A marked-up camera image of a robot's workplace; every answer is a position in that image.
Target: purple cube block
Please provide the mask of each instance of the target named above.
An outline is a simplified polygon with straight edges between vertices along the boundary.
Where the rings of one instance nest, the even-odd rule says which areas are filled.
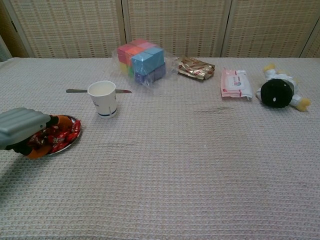
[[[166,64],[164,63],[160,67],[154,70],[154,80],[163,78],[166,75]]]
[[[138,84],[150,85],[155,81],[155,71],[142,75],[138,72],[134,74],[134,81]]]

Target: black plush head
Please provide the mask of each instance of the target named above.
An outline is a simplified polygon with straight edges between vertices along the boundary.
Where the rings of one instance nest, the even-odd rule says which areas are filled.
[[[281,79],[271,79],[261,87],[261,100],[269,107],[284,108],[289,105],[292,96],[289,84]]]

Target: red candy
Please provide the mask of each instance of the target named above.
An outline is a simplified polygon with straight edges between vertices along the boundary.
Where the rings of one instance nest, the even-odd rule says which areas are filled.
[[[55,153],[72,143],[79,135],[81,130],[80,120],[72,123],[72,128],[68,131],[62,131],[58,126],[51,126],[35,133],[29,140],[28,145],[32,148],[40,148],[43,145],[50,144],[52,149],[50,153]]]
[[[66,137],[67,143],[73,142],[73,141],[78,137],[78,135],[79,135],[79,133],[77,133],[77,132],[70,133],[70,134]]]
[[[80,120],[76,120],[72,126],[71,132],[72,133],[79,133],[81,129],[81,122]]]
[[[64,149],[69,143],[68,142],[60,142],[60,143],[56,143],[55,145],[53,145],[52,149],[51,149],[51,153],[55,153],[60,151],[61,149]]]

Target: yellow plush foot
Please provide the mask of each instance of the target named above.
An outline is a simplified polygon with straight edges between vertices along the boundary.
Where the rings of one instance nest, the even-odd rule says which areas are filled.
[[[307,107],[311,104],[310,100],[308,98],[302,98],[298,106],[296,106],[296,109],[298,109],[301,112],[307,111]]]
[[[275,68],[276,68],[276,65],[274,63],[271,63],[268,66],[265,66],[263,68],[263,72],[265,73],[266,71],[271,70],[271,69],[275,69]]]
[[[299,84],[299,80],[297,78],[293,78],[293,81],[295,81],[297,85]]]

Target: stuffed toy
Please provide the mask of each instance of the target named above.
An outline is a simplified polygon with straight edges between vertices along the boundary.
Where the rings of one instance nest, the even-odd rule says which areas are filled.
[[[257,98],[265,105],[273,108],[284,108],[291,105],[305,112],[310,100],[298,95],[298,83],[284,71],[276,71],[272,63],[263,69],[266,83],[256,92]]]

